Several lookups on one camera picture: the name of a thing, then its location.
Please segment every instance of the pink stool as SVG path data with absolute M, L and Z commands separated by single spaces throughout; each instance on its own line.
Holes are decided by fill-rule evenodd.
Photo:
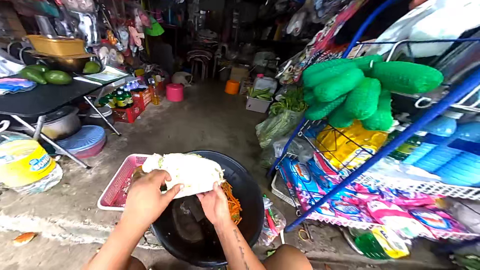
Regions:
M 168 84 L 167 85 L 167 99 L 170 101 L 183 100 L 183 85 L 182 84 Z

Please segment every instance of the orange stool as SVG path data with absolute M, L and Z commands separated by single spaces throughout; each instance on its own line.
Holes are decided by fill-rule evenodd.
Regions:
M 228 80 L 225 86 L 225 93 L 236 95 L 239 93 L 240 83 L 235 80 Z

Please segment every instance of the blue plastic lid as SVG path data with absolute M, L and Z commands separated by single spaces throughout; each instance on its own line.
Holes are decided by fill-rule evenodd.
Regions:
M 105 136 L 105 130 L 97 125 L 84 125 L 79 132 L 57 142 L 68 151 L 82 151 L 91 148 Z

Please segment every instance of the black table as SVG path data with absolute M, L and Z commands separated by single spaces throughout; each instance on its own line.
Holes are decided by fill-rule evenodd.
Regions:
M 0 96 L 0 114 L 12 116 L 15 120 L 26 126 L 31 131 L 35 132 L 33 136 L 35 140 L 41 136 L 45 141 L 50 143 L 53 147 L 61 150 L 65 155 L 77 162 L 80 166 L 84 168 L 90 168 L 88 165 L 83 163 L 67 150 L 61 148 L 59 145 L 53 142 L 52 139 L 40 131 L 42 129 L 46 114 L 55 111 L 75 98 L 83 97 L 85 101 L 113 129 L 113 131 L 117 135 L 120 135 L 120 133 L 106 120 L 106 118 L 103 117 L 103 114 L 100 113 L 93 105 L 89 97 L 86 96 L 100 88 L 107 86 L 108 84 L 97 85 L 78 80 L 73 80 L 72 83 L 68 85 L 37 84 L 37 86 L 30 91 Z M 21 117 L 38 117 L 36 128 L 24 121 Z

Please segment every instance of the tattoo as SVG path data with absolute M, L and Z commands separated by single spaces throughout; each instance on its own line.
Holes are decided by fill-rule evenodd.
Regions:
M 246 269 L 246 270 L 249 270 L 250 268 L 248 268 L 248 264 L 247 264 L 247 262 L 245 261 L 245 254 L 243 253 L 243 248 L 241 248 L 241 246 L 239 246 L 239 249 L 240 249 L 240 253 L 241 253 L 241 259 L 242 259 L 242 261 L 245 263 L 245 269 Z
M 240 239 L 239 239 L 237 229 L 233 229 L 233 233 L 235 234 L 235 238 L 237 239 L 237 243 L 240 243 Z
M 240 243 L 240 239 L 239 239 L 237 229 L 233 229 L 233 233 L 235 234 L 235 238 L 237 239 L 237 243 Z M 241 260 L 243 261 L 243 263 L 245 263 L 245 270 L 249 270 L 250 268 L 248 267 L 248 264 L 245 261 L 245 253 L 243 252 L 243 248 L 241 246 L 239 246 L 239 249 L 240 249 L 240 254 L 241 254 Z

